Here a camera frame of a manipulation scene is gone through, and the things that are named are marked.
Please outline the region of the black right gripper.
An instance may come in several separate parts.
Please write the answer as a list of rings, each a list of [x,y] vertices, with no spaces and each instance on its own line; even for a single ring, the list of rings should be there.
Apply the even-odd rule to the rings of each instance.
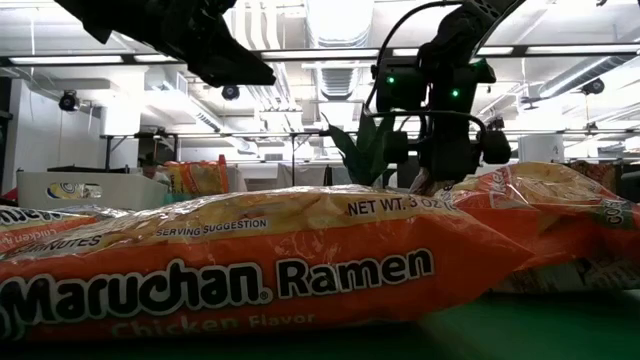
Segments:
[[[399,129],[384,135],[383,159],[400,164],[418,153],[419,164],[435,181],[461,181],[480,162],[505,164],[512,149],[502,131],[490,131],[471,115],[480,84],[493,84],[484,60],[456,65],[386,57],[378,65],[377,112],[385,117],[416,117],[418,137]],[[446,173],[441,165],[447,165]]]

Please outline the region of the silver ventilation duct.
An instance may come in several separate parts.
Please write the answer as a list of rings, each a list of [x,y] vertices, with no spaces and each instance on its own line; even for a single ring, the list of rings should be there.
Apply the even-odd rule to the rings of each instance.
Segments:
[[[304,0],[307,42],[313,49],[365,48],[371,30],[374,0]],[[347,100],[361,70],[325,68],[316,71],[320,93],[328,100]]]

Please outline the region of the green snake plant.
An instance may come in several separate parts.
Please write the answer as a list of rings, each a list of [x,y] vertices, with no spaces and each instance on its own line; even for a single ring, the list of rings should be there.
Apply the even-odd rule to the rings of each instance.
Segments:
[[[383,159],[383,138],[394,129],[395,118],[383,117],[379,124],[361,114],[356,139],[344,130],[328,124],[328,135],[341,152],[351,182],[372,186],[388,167]]]

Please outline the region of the blue Maruchan noodle packet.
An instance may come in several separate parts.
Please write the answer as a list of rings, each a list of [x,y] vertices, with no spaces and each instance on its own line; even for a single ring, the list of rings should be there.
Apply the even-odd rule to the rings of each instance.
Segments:
[[[51,183],[46,189],[46,194],[51,199],[97,199],[102,193],[100,185],[89,183],[57,182]]]

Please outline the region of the orange patterned tapestry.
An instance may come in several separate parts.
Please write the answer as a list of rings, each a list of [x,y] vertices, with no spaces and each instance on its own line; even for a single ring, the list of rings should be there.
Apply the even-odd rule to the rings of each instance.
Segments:
[[[618,167],[615,164],[594,164],[579,160],[567,163],[566,166],[594,180],[612,193],[617,192]]]

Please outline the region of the overhead LED light bar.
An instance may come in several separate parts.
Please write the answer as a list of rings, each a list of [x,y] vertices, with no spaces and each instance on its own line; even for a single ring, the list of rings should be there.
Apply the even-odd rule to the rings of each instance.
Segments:
[[[300,61],[373,61],[379,55],[376,48],[334,48],[295,50],[255,50],[255,56],[266,62]],[[490,45],[476,52],[478,58],[527,57],[590,57],[640,55],[638,43]],[[55,66],[110,66],[177,64],[175,58],[156,53],[67,54],[59,56],[30,55],[0,57],[0,68]]]

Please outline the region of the person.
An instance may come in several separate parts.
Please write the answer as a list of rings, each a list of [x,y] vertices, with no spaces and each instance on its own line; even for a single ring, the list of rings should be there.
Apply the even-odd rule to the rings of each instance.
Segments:
[[[145,177],[165,185],[170,184],[169,178],[158,170],[158,166],[153,160],[143,159],[140,162],[140,165],[142,168],[142,174]]]

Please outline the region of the orange Maruchan noodle packet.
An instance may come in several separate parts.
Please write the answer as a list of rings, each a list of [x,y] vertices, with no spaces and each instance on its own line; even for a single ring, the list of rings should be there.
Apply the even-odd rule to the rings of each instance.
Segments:
[[[132,210],[97,205],[36,210],[0,205],[0,254],[43,238],[105,219],[129,215]]]
[[[640,204],[565,165],[507,165],[435,195],[532,252],[499,293],[640,290]]]
[[[363,186],[201,197],[0,256],[0,342],[410,322],[531,252],[448,202]]]
[[[208,196],[229,191],[224,155],[216,161],[166,162],[164,164],[173,194]]]

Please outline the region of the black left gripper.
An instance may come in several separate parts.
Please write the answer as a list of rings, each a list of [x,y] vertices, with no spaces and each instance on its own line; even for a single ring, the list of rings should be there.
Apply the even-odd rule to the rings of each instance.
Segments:
[[[54,0],[106,43],[114,32],[187,61],[214,86],[275,83],[274,70],[230,34],[223,14],[236,0]]]

